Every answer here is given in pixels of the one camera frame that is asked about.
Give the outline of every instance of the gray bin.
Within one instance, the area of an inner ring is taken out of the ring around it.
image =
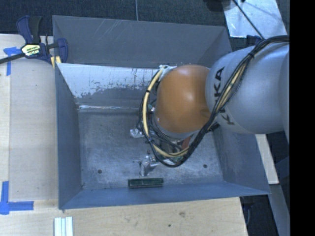
[[[218,128],[182,166],[140,175],[150,146],[129,134],[160,64],[207,67],[231,52],[223,27],[54,16],[68,41],[58,64],[59,208],[181,202],[270,193],[255,135]],[[163,186],[130,189],[129,179]]]

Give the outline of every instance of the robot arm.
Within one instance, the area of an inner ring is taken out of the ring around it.
[[[288,53],[289,37],[277,36],[230,53],[211,69],[179,66],[159,81],[161,66],[140,108],[141,129],[156,158],[180,166],[217,124],[238,133],[285,130],[288,137]],[[148,108],[153,88],[156,99]]]

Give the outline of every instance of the blue tape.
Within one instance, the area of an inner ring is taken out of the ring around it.
[[[9,181],[2,183],[0,214],[8,215],[10,211],[34,210],[34,201],[9,202]]]
[[[3,51],[5,52],[5,54],[8,55],[8,57],[11,55],[22,53],[22,51],[16,47],[4,48]],[[6,65],[6,75],[9,76],[10,74],[11,74],[11,61],[9,61]]]

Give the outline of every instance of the bin floor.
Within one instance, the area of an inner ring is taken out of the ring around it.
[[[140,162],[150,146],[133,138],[130,129],[136,113],[79,111],[82,186],[84,189],[124,188],[131,178],[141,178]],[[146,177],[162,177],[164,185],[222,182],[212,133],[206,134],[191,157],[180,167],[159,164]]]

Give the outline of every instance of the small metal part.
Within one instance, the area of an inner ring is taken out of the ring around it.
[[[54,236],[73,236],[73,221],[72,217],[55,218],[54,221]]]
[[[139,179],[128,179],[128,186],[131,189],[135,188],[147,188],[147,187],[162,187],[163,178],[139,178]]]
[[[142,131],[140,131],[137,128],[134,128],[134,129],[130,130],[130,136],[133,137],[133,138],[144,137],[144,135],[142,134]]]
[[[140,175],[145,177],[150,171],[152,171],[159,162],[156,161],[155,157],[147,155],[145,159],[140,162]]]

